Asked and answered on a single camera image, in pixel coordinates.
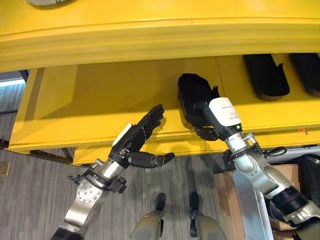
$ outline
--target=silver metal arm segment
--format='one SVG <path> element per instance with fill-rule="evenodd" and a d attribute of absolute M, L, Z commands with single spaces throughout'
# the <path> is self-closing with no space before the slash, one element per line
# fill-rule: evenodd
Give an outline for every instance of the silver metal arm segment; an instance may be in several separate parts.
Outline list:
<path fill-rule="evenodd" d="M 112 159 L 104 163 L 97 159 L 92 167 L 92 171 L 97 175 L 87 175 L 88 179 L 83 178 L 79 182 L 75 200 L 65 216 L 64 223 L 59 227 L 83 236 L 88 226 L 98 218 L 101 203 L 109 195 L 109 191 L 102 190 L 103 183 L 97 176 L 112 182 L 113 179 L 118 178 L 123 169 Z"/>
<path fill-rule="evenodd" d="M 287 222 L 298 226 L 311 218 L 320 219 L 320 209 L 267 162 L 254 135 L 242 135 L 240 117 L 228 98 L 202 103 L 201 110 L 217 137 L 228 146 L 235 167 L 274 203 Z"/>

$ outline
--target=robotic hand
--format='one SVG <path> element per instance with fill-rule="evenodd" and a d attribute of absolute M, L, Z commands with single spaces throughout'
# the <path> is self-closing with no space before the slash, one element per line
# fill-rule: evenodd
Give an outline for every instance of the robotic hand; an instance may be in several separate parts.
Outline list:
<path fill-rule="evenodd" d="M 267 162 L 252 133 L 243 136 L 240 117 L 230 100 L 227 97 L 219 97 L 219 94 L 215 93 L 217 90 L 210 90 L 208 82 L 196 74 L 183 74 L 178 86 L 185 118 L 192 124 L 204 123 L 198 126 L 202 131 L 197 131 L 197 126 L 194 126 L 196 133 L 205 140 L 224 141 L 235 167 L 273 202 L 287 223 L 298 227 L 296 232 L 300 237 L 305 236 L 306 232 L 314 232 L 319 236 L 320 209 Z M 190 93 L 190 89 L 196 88 L 203 88 L 201 94 Z"/>
<path fill-rule="evenodd" d="M 51 239 L 83 239 L 88 225 L 98 217 L 102 200 L 106 195 L 110 191 L 121 194 L 126 189 L 127 181 L 119 176 L 130 165 L 157 168 L 175 157 L 173 153 L 156 156 L 140 152 L 153 130 L 161 124 L 163 113 L 162 105 L 157 105 L 137 125 L 129 123 L 113 142 L 106 162 L 97 159 L 84 174 L 73 178 L 78 184 L 76 198 L 65 216 L 64 223 Z"/>

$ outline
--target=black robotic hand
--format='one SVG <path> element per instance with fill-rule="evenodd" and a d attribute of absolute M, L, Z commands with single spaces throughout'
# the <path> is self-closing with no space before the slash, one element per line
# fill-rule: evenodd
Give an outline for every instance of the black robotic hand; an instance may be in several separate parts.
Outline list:
<path fill-rule="evenodd" d="M 159 104 L 152 108 L 137 125 L 131 125 L 126 132 L 122 132 L 120 134 L 123 134 L 122 137 L 118 141 L 116 140 L 108 157 L 125 169 L 129 165 L 139 168 L 156 168 L 171 161 L 175 157 L 172 152 L 158 156 L 148 152 L 140 152 L 154 129 L 160 126 L 164 112 L 164 108 Z"/>

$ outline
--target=black foot-shaped object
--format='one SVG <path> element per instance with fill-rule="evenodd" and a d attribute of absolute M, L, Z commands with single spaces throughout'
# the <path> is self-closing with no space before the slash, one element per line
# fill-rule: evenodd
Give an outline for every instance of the black foot-shaped object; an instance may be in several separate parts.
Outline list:
<path fill-rule="evenodd" d="M 166 205 L 166 195 L 162 192 L 156 197 L 155 209 L 158 211 L 162 211 Z"/>
<path fill-rule="evenodd" d="M 196 218 L 193 214 L 194 211 L 199 210 L 199 195 L 196 191 L 193 191 L 189 195 L 189 206 L 190 206 L 190 236 L 192 238 L 197 237 L 197 228 L 196 228 Z"/>

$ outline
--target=black sleeve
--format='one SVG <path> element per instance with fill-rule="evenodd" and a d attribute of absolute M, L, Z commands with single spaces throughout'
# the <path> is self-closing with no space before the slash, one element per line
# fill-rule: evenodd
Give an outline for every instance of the black sleeve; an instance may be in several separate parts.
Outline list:
<path fill-rule="evenodd" d="M 51 240 L 83 240 L 84 238 L 75 232 L 59 227 L 51 237 Z"/>

